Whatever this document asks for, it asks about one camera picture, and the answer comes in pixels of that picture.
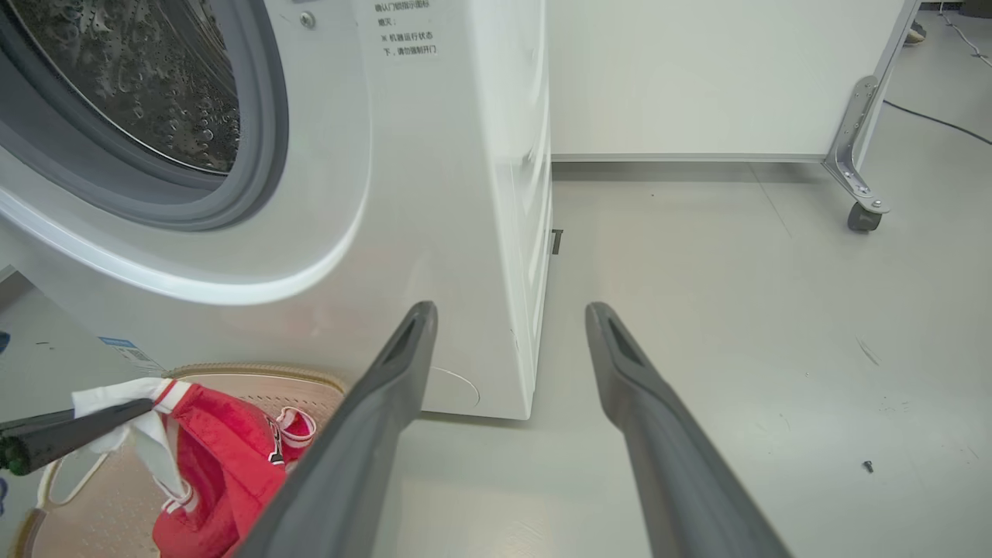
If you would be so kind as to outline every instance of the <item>barcode label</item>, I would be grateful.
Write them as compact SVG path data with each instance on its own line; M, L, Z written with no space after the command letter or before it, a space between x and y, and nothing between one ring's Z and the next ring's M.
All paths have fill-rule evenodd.
M137 358L137 359L139 359L139 360L141 360L143 362L151 362L152 361L150 358L148 358L147 355L145 355L143 352L141 352L141 351L139 351L137 349L127 349L127 351L130 352L131 354L133 354L135 358Z
M145 376L161 376L162 372L165 371L164 368L159 366L157 362L152 360L145 352L141 349L135 347L135 345L127 340L114 339L114 338L100 338L103 343L109 347L113 347L117 352L120 353L128 362L134 366L135 371Z

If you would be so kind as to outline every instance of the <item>metal bracket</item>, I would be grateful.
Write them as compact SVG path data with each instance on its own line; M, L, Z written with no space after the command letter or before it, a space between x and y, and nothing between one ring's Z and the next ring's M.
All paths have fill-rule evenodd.
M558 249L561 247L561 234L564 233L563 228L553 228L552 234L555 236L555 245L552 247L552 255L558 254Z
M875 196L854 168L854 144L864 131L865 120L877 94L878 77L874 75L862 77L854 85L844 119L840 122L837 137L833 140L823 166L863 208L873 213L888 213L889 206Z

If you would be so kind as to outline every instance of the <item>black cable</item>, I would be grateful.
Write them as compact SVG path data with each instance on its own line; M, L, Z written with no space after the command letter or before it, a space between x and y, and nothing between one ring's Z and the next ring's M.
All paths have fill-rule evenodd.
M944 122L943 120L940 120L938 118L933 118L932 116L926 116L925 114L920 114L920 113L918 113L918 112L916 112L914 110L910 110L909 108L906 108L906 107L903 107L903 106L899 106L898 104L896 104L896 103L894 103L892 101L889 101L888 99L884 99L882 102L884 102L885 104L888 104L889 106L891 106L893 108L898 108L899 110L902 110L903 112L909 112L910 114L913 114L913 115L918 116L920 118L925 118L927 120L932 120L932 121L936 122L937 124L943 124L944 126L949 126L951 128L954 128L955 130L957 130L959 132L964 132L964 133L968 134L969 136L971 136L971 137L973 137L975 139L981 140L981 141L983 141L983 142L985 142L985 143L987 143L989 145L992 145L992 141L989 141L988 139L983 138L982 136L980 136L980 135L972 132L971 130L965 130L964 128L962 128L962 127L960 127L960 126L958 126L956 124L951 124L950 122Z

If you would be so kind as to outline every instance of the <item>sticker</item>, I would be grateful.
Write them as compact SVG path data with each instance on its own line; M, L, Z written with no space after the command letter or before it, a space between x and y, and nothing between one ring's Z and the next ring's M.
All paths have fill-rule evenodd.
M161 376L166 371L157 362L148 358L148 355L138 349L133 343L113 338L100 338L104 345L117 349L131 365L146 376Z
M376 2L373 17L384 58L427 59L437 56L437 29L432 4L438 0Z

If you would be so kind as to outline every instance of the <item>shoe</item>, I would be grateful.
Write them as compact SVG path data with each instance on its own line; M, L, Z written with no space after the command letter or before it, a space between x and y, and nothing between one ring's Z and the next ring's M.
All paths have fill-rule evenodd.
M913 25L910 26L910 32L906 34L905 45L918 45L927 38L927 30L924 26L917 23L917 20L913 20Z

